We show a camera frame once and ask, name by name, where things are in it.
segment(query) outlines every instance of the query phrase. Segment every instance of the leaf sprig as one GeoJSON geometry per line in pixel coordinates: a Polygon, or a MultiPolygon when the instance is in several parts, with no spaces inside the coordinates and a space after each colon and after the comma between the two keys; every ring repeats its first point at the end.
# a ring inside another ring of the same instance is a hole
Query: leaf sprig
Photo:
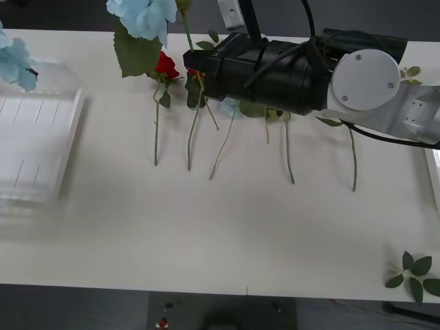
{"type": "Polygon", "coordinates": [[[408,78],[407,80],[403,80],[401,83],[412,86],[420,86],[423,84],[421,81],[417,79],[413,79],[417,74],[420,73],[420,67],[410,67],[409,69],[404,67],[403,70],[400,70],[400,78],[408,78]]]}
{"type": "Polygon", "coordinates": [[[414,260],[413,256],[407,251],[401,259],[402,269],[399,274],[386,281],[385,287],[394,289],[399,287],[408,278],[412,297],[420,305],[424,299],[424,289],[433,296],[440,297],[440,279],[424,278],[432,266],[432,257],[424,256],[414,260]]]}
{"type": "Polygon", "coordinates": [[[157,140],[159,137],[159,105],[162,105],[163,107],[170,109],[171,107],[171,96],[168,92],[168,88],[171,85],[174,85],[177,83],[177,81],[181,78],[176,78],[176,79],[172,79],[172,80],[167,80],[166,79],[166,72],[164,73],[158,73],[156,71],[150,71],[149,73],[146,74],[149,78],[152,78],[153,80],[156,80],[157,82],[157,87],[156,90],[153,94],[153,100],[156,103],[156,121],[154,122],[155,125],[155,139],[154,139],[154,165],[157,166],[158,164],[158,160],[157,160],[157,140]],[[156,99],[156,95],[159,91],[159,88],[161,85],[165,86],[165,91],[162,94],[162,97],[157,100],[156,99]]]}

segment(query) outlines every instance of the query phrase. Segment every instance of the blue hydrangea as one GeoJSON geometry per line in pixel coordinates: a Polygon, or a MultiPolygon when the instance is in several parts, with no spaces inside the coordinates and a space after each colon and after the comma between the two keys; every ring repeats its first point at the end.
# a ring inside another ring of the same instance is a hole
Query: blue hydrangea
{"type": "Polygon", "coordinates": [[[9,39],[0,22],[0,78],[10,84],[18,84],[26,91],[36,87],[36,74],[30,71],[29,53],[23,40],[9,39]]]}
{"type": "Polygon", "coordinates": [[[230,117],[232,117],[234,111],[236,111],[235,116],[237,117],[240,114],[239,104],[240,102],[237,100],[225,98],[223,101],[219,102],[217,108],[220,111],[226,112],[230,117]]]}
{"type": "Polygon", "coordinates": [[[131,36],[148,40],[157,36],[166,47],[167,21],[176,22],[177,5],[175,0],[108,0],[107,10],[120,17],[131,36]]]}

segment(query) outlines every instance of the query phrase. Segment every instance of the plastic tray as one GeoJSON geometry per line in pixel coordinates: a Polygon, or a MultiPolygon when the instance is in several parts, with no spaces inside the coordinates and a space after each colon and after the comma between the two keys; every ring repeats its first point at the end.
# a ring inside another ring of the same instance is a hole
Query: plastic tray
{"type": "Polygon", "coordinates": [[[56,200],[84,102],[66,65],[39,61],[37,88],[0,81],[0,199],[56,200]]]}

